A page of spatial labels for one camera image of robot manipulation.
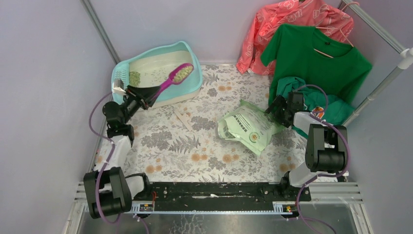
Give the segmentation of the purple litter scoop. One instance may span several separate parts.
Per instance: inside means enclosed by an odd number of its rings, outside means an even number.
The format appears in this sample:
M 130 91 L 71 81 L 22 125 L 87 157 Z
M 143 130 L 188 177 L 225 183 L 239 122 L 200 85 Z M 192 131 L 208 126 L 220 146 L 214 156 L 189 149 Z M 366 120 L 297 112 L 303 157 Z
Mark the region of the purple litter scoop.
M 179 85 L 181 84 L 194 70 L 194 66 L 191 63 L 183 63 L 175 68 L 173 71 L 170 72 L 167 80 L 165 80 L 159 86 L 158 91 L 151 99 L 152 101 L 156 101 L 156 99 L 160 96 L 162 92 L 164 92 L 168 87 L 171 85 Z

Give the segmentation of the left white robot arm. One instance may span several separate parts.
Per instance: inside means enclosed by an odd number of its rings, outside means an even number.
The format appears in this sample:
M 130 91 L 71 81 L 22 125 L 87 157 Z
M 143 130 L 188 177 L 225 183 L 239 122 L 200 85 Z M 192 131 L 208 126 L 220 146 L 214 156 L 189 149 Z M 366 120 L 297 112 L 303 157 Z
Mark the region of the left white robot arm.
M 151 195 L 148 176 L 145 173 L 125 176 L 122 166 L 134 142 L 134 127 L 129 121 L 139 109 L 146 110 L 154 104 L 161 87 L 122 86 L 119 79 L 113 82 L 113 90 L 123 94 L 123 102 L 108 101 L 102 107 L 107 124 L 106 135 L 94 131 L 109 142 L 109 154 L 83 178 L 89 213 L 93 219 L 104 221 L 108 216 L 129 212 L 135 197 L 146 200 Z

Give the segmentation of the green cat litter bag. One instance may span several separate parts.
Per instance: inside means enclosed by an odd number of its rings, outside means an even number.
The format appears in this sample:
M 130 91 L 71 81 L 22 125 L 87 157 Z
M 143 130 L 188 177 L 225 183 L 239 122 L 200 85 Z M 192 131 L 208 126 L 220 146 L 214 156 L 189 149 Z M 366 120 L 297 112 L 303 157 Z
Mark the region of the green cat litter bag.
M 258 106 L 241 100 L 239 107 L 225 114 L 217 126 L 218 136 L 237 141 L 259 156 L 269 145 L 274 134 L 285 127 Z

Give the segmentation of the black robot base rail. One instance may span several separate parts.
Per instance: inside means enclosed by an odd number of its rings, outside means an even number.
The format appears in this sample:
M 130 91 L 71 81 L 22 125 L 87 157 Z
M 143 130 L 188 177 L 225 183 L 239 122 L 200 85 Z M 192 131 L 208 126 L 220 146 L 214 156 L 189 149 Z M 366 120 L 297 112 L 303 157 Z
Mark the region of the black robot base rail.
M 311 201 L 308 188 L 287 182 L 152 182 L 135 201 L 148 200 L 159 212 L 267 212 L 276 203 Z

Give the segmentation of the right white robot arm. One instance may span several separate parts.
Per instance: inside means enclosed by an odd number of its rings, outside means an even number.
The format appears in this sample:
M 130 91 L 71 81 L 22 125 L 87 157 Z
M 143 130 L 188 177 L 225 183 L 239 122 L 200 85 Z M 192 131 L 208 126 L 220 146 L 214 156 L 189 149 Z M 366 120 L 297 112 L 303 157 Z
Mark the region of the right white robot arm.
M 299 187 L 320 176 L 339 177 L 346 173 L 347 129 L 318 118 L 318 112 L 305 110 L 303 93 L 290 92 L 287 98 L 278 95 L 265 112 L 272 114 L 282 126 L 296 127 L 307 134 L 304 163 L 283 177 L 286 183 L 279 188 L 281 198 L 293 200 L 299 194 Z

